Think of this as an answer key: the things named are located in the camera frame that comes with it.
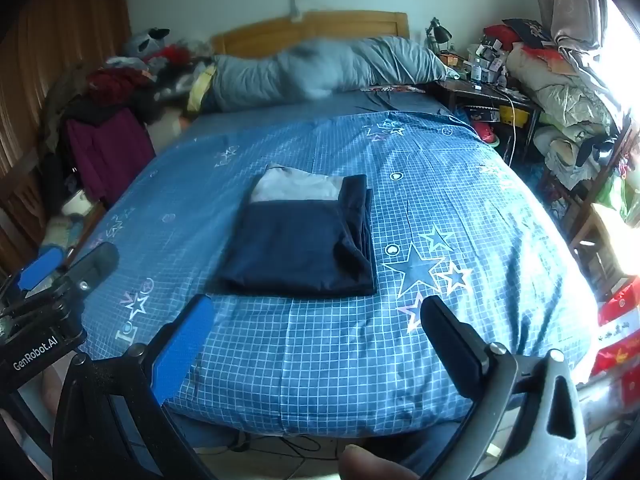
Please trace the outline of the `person's hand below gripper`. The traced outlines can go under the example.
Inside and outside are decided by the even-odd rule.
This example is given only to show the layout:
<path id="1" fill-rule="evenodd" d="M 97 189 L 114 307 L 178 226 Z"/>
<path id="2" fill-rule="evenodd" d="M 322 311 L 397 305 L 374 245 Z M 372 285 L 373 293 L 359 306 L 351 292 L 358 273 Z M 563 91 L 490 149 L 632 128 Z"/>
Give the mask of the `person's hand below gripper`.
<path id="1" fill-rule="evenodd" d="M 350 444 L 338 460 L 341 480 L 419 480 L 413 471 Z"/>

